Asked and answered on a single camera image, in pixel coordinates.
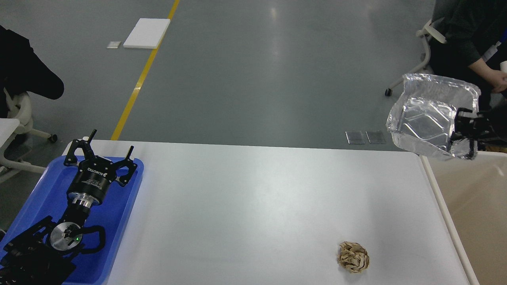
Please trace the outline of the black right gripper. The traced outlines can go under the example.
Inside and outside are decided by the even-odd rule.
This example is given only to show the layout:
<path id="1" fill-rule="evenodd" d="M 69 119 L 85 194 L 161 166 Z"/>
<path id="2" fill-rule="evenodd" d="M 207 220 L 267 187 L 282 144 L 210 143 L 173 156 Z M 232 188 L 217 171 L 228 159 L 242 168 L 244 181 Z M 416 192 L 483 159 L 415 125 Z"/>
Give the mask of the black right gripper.
<path id="1" fill-rule="evenodd" d="M 471 109 L 458 108 L 451 134 L 451 154 L 461 159 L 474 159 L 477 142 L 487 145 L 507 144 L 507 111 L 490 109 L 474 113 Z"/>

